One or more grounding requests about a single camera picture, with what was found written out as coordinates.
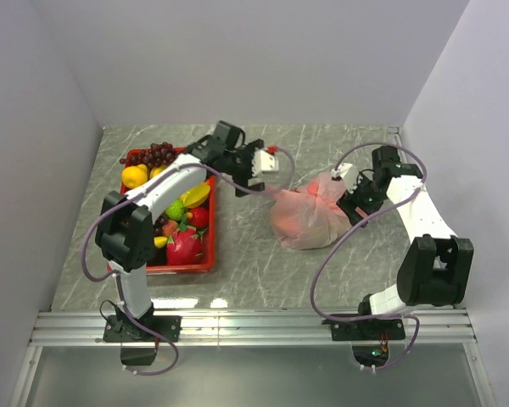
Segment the yellow fake star fruit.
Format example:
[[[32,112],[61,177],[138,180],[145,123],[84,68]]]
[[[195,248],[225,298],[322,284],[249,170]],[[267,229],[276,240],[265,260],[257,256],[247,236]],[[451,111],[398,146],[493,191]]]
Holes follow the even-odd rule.
[[[180,196],[183,206],[188,209],[197,208],[202,205],[211,192],[211,187],[207,182],[198,184]]]

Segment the pink fake dragon fruit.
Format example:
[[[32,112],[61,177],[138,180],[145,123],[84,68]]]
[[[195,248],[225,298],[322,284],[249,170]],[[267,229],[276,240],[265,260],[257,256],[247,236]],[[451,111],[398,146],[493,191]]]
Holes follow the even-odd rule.
[[[203,246],[203,238],[194,227],[175,231],[166,244],[168,265],[198,264],[203,258]]]

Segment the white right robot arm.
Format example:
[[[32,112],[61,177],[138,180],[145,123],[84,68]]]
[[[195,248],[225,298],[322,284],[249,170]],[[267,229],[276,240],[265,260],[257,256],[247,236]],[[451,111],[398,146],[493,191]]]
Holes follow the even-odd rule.
[[[344,158],[332,169],[332,178],[346,190],[338,207],[354,230],[367,225],[385,203],[396,210],[410,241],[396,282],[366,295],[354,315],[326,319],[334,341],[364,342],[405,338],[403,318],[419,307],[454,306],[465,297],[474,247],[445,223],[426,188],[427,168],[414,157],[401,160],[405,149],[373,143],[371,167],[358,170]]]

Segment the pink plastic bag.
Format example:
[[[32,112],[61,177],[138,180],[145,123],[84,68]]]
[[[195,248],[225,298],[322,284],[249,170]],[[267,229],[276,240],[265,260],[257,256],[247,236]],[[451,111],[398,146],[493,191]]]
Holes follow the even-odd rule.
[[[295,189],[274,191],[270,224],[275,238],[294,250],[324,248],[337,241],[351,228],[337,205],[345,191],[345,184],[328,172]]]

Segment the yellow fake lemon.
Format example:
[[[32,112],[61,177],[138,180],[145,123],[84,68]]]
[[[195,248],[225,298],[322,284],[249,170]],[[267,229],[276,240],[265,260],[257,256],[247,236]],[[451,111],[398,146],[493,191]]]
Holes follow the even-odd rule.
[[[128,189],[140,187],[148,181],[148,167],[145,164],[126,167],[121,173],[121,181]]]

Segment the aluminium mounting rail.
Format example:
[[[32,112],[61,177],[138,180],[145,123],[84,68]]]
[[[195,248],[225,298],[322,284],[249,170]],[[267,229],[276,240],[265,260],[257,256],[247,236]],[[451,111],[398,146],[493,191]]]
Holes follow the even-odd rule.
[[[334,341],[331,328],[310,309],[170,309],[156,315],[181,317],[178,347],[324,346]],[[427,309],[420,321],[417,344],[476,343],[464,309]],[[32,347],[104,346],[104,319],[95,312],[45,312],[36,318]]]

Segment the red fake grapes bunch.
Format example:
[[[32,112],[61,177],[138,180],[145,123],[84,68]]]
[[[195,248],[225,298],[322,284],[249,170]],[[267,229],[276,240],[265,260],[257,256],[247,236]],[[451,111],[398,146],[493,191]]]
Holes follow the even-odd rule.
[[[180,153],[171,143],[152,143],[148,148],[131,150],[120,163],[125,166],[145,165],[148,169],[167,166],[173,163]]]

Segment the yellow fake banana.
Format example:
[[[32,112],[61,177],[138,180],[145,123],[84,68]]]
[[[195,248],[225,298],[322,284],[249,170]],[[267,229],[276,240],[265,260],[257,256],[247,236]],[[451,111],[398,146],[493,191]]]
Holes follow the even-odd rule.
[[[165,236],[159,236],[159,237],[154,238],[154,246],[157,249],[164,248],[166,246],[167,242],[168,242],[168,238]]]

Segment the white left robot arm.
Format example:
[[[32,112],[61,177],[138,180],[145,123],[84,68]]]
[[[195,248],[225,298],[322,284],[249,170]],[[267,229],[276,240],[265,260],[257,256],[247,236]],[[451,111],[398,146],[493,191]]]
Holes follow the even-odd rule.
[[[260,193],[263,183],[249,181],[276,167],[263,140],[246,142],[243,129],[220,121],[213,133],[186,146],[152,180],[126,194],[110,192],[105,197],[101,215],[88,234],[108,262],[106,276],[117,287],[115,315],[106,324],[116,342],[145,342],[161,335],[146,277],[158,217],[182,193],[212,175],[227,175],[239,197]]]

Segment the red plastic tray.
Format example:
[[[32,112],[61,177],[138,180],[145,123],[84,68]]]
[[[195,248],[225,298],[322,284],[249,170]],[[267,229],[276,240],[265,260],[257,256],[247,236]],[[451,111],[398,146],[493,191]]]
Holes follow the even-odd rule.
[[[168,265],[166,258],[166,246],[162,249],[155,248],[153,257],[148,261],[147,265],[147,274],[150,276],[157,275],[166,275],[166,274],[187,274],[187,273],[205,273],[211,270],[215,263],[215,231],[216,231],[216,191],[215,186],[217,182],[216,176],[211,176],[210,178],[204,180],[211,187],[211,192],[207,200],[200,205],[201,207],[205,207],[210,212],[210,223],[209,226],[205,229],[195,229],[203,238],[203,258],[198,264],[195,265]],[[176,199],[172,201],[172,203],[180,199],[178,195]],[[154,218],[154,222],[157,218],[165,213],[165,207],[160,211],[157,216]],[[184,230],[187,226],[190,226],[187,223],[187,212],[190,210],[186,208],[186,213],[182,218],[181,222],[176,222],[174,220],[168,219],[168,222],[163,227],[163,235],[169,238],[175,231]]]

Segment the green round fake fruit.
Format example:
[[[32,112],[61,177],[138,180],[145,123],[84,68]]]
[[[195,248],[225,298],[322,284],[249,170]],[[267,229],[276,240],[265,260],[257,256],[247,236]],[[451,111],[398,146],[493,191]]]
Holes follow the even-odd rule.
[[[168,219],[181,222],[186,213],[186,207],[181,199],[175,200],[165,209],[165,215]]]

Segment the dark purple fake grapes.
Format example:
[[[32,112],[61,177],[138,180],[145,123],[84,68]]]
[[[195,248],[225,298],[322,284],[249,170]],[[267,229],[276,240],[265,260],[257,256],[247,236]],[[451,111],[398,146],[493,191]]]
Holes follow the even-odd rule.
[[[168,222],[168,216],[166,214],[161,214],[153,225],[153,236],[161,237],[163,235],[163,227]]]

